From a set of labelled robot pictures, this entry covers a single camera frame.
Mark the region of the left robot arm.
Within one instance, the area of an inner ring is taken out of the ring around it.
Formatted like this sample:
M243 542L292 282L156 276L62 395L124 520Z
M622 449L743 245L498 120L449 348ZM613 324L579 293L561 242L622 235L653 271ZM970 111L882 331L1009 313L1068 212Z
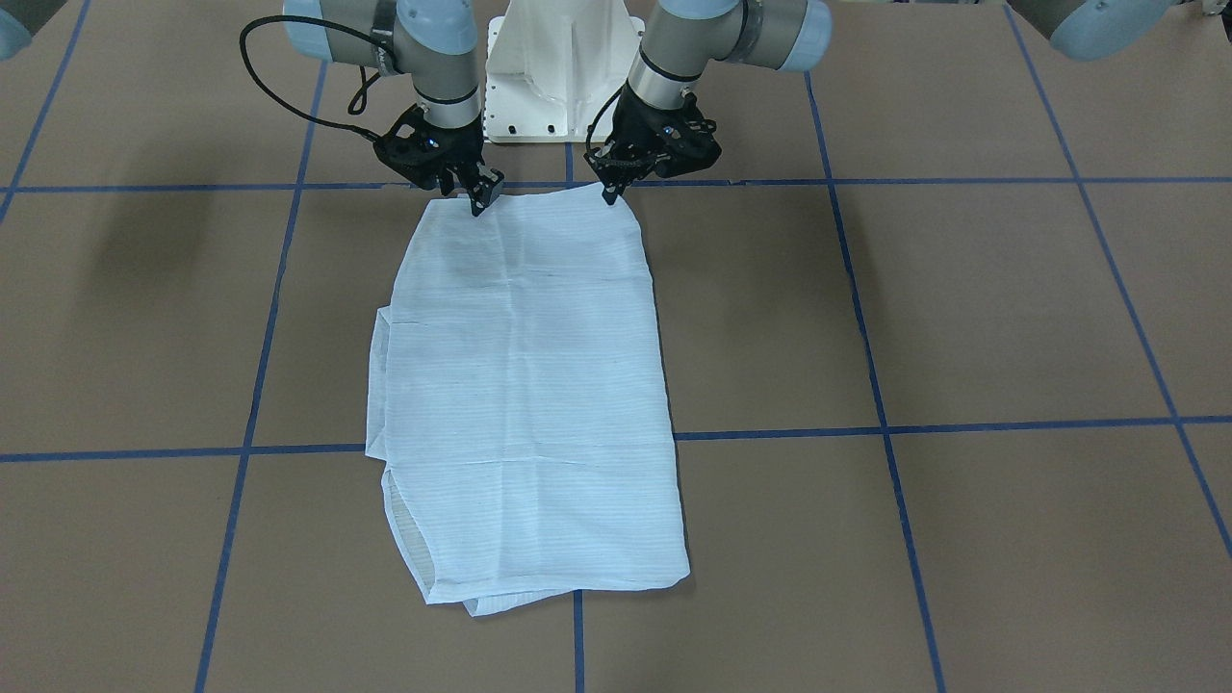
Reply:
M1074 62L1094 62L1142 39L1165 17L1168 1L1011 1L1013 17ZM611 131L584 159L615 205L630 185L713 166L717 126L697 105L697 84L712 63L813 70L832 44L825 1L658 1L647 18L630 73L602 104Z

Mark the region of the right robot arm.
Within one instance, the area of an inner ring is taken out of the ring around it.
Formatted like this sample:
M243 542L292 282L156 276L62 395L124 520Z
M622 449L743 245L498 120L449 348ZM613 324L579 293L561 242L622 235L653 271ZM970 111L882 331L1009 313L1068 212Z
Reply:
M359 115L384 78L407 76L414 100L384 133L334 122L368 141L387 169L418 189L462 192L472 215L501 196L504 175L484 162L484 113L476 49L478 25L468 1L285 1L281 14L253 18L239 35L246 74L280 106L249 53L259 28L282 25L292 48L309 58L357 67L361 84L347 112Z

